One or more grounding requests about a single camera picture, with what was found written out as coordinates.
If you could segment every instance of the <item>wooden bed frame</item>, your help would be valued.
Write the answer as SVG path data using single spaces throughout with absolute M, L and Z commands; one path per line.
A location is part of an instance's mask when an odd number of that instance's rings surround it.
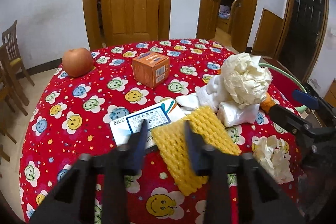
M 235 0 L 232 5 L 231 5 L 231 10 L 230 10 L 230 17 L 228 19 L 222 19 L 218 17 L 217 20 L 217 27 L 221 28 L 224 32 L 227 32 L 228 34 L 231 33 L 232 30 L 232 23 L 234 19 L 234 14 L 236 11 L 236 7 L 238 6 L 239 1 Z

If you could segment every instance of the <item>orange box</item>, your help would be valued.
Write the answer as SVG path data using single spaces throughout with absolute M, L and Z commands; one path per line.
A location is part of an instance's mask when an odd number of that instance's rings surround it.
M 169 65 L 168 56 L 156 52 L 142 53 L 132 59 L 134 79 L 153 89 L 167 79 Z

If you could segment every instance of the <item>red tablecloth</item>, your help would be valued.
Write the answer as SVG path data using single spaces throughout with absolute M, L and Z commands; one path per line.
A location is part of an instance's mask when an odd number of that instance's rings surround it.
M 168 79 L 154 90 L 136 82 L 132 58 L 148 50 L 170 57 Z M 67 172 L 81 153 L 101 155 L 115 148 L 109 122 L 111 119 L 148 107 L 164 97 L 189 94 L 205 85 L 212 75 L 220 73 L 223 61 L 233 54 L 221 45 L 206 40 L 172 40 L 107 47 L 92 52 L 95 68 L 83 77 L 70 78 L 62 65 L 47 85 L 27 129 L 20 164 L 20 196 L 25 219 L 51 187 Z M 180 89 L 169 89 L 177 82 Z M 128 101 L 129 93 L 138 96 Z M 293 109 L 282 94 L 271 85 L 268 92 L 281 105 Z M 296 202 L 296 184 L 301 174 L 300 154 L 294 137 L 274 126 L 267 115 L 259 112 L 256 122 L 227 129 L 243 152 L 252 151 L 252 141 L 261 136 L 276 135 L 287 142 L 291 156 L 293 182 L 282 184 Z M 237 223 L 236 180 L 229 176 L 233 223 Z M 145 158 L 140 175 L 125 178 L 128 191 L 129 219 L 135 224 L 196 223 L 203 221 L 207 185 L 196 193 L 183 196 L 170 176 L 159 152 Z M 102 178 L 98 178 L 95 223 L 100 224 Z M 151 196 L 164 199 L 169 206 L 146 206 Z

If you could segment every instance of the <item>yellow foam net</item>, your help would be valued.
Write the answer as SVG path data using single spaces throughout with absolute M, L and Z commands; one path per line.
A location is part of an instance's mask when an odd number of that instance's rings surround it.
M 239 155 L 241 150 L 233 143 L 224 126 L 210 107 L 201 107 L 176 122 L 152 129 L 155 143 L 167 169 L 180 191 L 188 196 L 201 188 L 208 177 L 198 177 L 191 169 L 184 138 L 184 122 L 189 120 L 192 130 L 203 136 L 206 143 L 223 153 Z

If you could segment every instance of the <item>green rim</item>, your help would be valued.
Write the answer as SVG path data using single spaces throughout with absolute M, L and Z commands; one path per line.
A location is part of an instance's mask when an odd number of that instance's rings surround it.
M 303 91 L 304 93 L 307 93 L 307 91 L 305 90 L 305 88 L 303 87 L 303 85 L 298 80 L 296 80 L 292 75 L 289 75 L 285 71 L 280 70 L 279 68 L 274 67 L 273 65 L 267 64 L 267 63 L 259 63 L 259 66 L 260 67 L 267 67 L 267 68 L 273 69 L 273 70 L 281 73 L 282 75 L 285 75 L 287 78 L 290 78 L 290 80 L 292 80 L 298 87 L 300 87 L 301 91 Z M 300 114 L 302 114 L 306 110 L 306 108 L 307 107 L 305 105 L 302 105 L 302 106 L 296 107 L 295 109 L 296 109 L 297 112 L 299 112 Z

